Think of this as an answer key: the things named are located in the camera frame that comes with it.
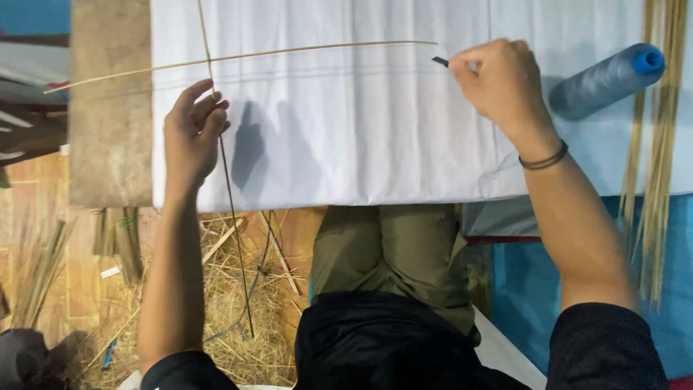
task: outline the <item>white tag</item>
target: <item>white tag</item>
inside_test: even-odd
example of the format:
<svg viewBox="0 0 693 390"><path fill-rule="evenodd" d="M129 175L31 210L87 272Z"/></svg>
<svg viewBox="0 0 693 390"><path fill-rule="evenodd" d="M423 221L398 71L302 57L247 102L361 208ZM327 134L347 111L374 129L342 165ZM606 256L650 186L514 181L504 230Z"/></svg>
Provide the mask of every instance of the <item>white tag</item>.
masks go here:
<svg viewBox="0 0 693 390"><path fill-rule="evenodd" d="M117 266L115 266L115 267L113 267L113 268L111 268L111 269L107 269L106 271L103 271L103 272L101 273L101 279L106 279L106 278L108 278L109 276L113 276L113 275L117 274L117 273L120 272L120 271L121 271L120 268L118 268Z"/></svg>

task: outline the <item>right hand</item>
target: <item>right hand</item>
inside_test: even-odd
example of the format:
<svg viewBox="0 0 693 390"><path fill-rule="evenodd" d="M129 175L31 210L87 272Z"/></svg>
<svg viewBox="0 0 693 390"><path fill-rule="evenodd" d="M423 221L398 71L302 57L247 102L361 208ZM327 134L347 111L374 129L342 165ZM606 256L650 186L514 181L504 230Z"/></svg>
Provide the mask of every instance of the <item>right hand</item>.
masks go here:
<svg viewBox="0 0 693 390"><path fill-rule="evenodd" d="M540 160L558 150L553 150L560 140L541 96L539 66L525 41L475 46L453 57L448 69L464 97L503 130L523 159ZM537 141L543 147L536 148Z"/></svg>

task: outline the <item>blue thread spool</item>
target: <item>blue thread spool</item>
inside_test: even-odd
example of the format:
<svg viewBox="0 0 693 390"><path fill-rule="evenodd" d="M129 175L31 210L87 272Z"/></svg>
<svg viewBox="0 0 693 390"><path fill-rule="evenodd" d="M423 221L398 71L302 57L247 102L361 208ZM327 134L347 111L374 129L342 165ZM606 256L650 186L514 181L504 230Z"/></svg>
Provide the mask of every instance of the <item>blue thread spool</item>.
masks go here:
<svg viewBox="0 0 693 390"><path fill-rule="evenodd" d="M564 119L579 121L656 83L664 69L659 49L637 43L561 81L551 90L549 105Z"/></svg>

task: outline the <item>person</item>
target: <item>person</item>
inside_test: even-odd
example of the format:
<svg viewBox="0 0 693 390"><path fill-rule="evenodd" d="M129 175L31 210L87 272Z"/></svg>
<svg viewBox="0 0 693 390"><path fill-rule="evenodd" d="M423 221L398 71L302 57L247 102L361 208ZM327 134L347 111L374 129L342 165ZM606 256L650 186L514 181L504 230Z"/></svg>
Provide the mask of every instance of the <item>person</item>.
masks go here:
<svg viewBox="0 0 693 390"><path fill-rule="evenodd" d="M449 70L516 147L561 275L547 388L667 388L624 245L554 129L534 54L523 41L496 40L457 54ZM195 104L211 86L185 90L164 124L166 198L139 319L145 390L236 388L202 345L195 198L230 125L228 102ZM474 352L457 231L452 205L330 207L315 240L314 298L297 330L295 388L526 389Z"/></svg>

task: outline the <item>bracelet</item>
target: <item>bracelet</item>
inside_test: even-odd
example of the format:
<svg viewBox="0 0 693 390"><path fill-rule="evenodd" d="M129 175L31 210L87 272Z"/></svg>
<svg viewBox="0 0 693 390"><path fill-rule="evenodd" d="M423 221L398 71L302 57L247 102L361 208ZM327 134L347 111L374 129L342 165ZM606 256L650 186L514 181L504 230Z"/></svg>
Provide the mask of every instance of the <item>bracelet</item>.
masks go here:
<svg viewBox="0 0 693 390"><path fill-rule="evenodd" d="M566 142L563 140L561 140L561 143L561 150L559 150L558 153L554 154L553 156L547 159L541 161L526 162L522 161L522 158L518 156L518 160L520 160L520 164L523 166L523 168L529 169L530 171L536 171L538 169L545 169L551 167L552 165L561 161L565 157L565 155L568 154L568 144L566 144Z"/></svg>

